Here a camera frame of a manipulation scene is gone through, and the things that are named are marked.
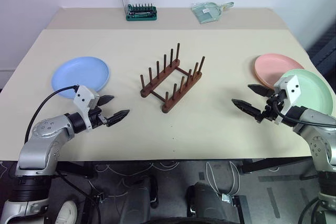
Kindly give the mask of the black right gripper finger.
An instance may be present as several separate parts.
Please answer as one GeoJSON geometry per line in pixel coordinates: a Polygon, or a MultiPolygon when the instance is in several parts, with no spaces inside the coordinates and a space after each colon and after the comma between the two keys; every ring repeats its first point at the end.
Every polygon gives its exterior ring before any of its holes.
{"type": "Polygon", "coordinates": [[[232,99],[232,103],[244,113],[252,116],[254,119],[259,120],[261,117],[261,111],[253,107],[250,103],[243,100],[232,99]]]}
{"type": "Polygon", "coordinates": [[[261,84],[249,84],[248,87],[255,92],[256,94],[262,96],[262,97],[267,97],[270,98],[271,96],[274,95],[274,90],[270,89],[268,87],[265,87],[261,84]]]}

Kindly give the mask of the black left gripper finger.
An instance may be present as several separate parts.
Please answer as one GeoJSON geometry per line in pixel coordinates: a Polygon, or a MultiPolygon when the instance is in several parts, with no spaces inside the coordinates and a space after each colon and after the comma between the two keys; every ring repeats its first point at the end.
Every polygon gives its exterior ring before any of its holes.
{"type": "Polygon", "coordinates": [[[121,120],[123,120],[128,114],[129,114],[130,110],[121,110],[117,113],[115,113],[113,116],[106,118],[107,122],[106,122],[106,126],[110,127],[118,122],[120,122],[121,120]]]}
{"type": "Polygon", "coordinates": [[[113,95],[103,95],[98,100],[98,106],[103,106],[114,99],[113,95]]]}

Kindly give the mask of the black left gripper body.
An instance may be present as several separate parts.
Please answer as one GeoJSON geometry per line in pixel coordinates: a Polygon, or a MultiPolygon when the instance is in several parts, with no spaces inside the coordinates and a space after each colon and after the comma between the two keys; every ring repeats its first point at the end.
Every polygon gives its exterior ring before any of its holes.
{"type": "Polygon", "coordinates": [[[101,115],[102,110],[96,106],[94,109],[89,110],[88,117],[92,128],[97,128],[99,126],[107,126],[107,118],[101,115]]]}

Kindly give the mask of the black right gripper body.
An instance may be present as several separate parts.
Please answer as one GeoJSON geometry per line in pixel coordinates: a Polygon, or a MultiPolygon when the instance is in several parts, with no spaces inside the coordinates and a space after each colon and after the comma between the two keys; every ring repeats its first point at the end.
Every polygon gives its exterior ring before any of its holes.
{"type": "Polygon", "coordinates": [[[270,89],[266,89],[264,91],[255,91],[255,93],[268,98],[266,101],[265,110],[254,116],[256,121],[258,123],[260,123],[263,119],[274,121],[278,116],[276,109],[279,109],[279,104],[282,104],[286,98],[285,90],[281,90],[279,93],[271,93],[270,89]]]}

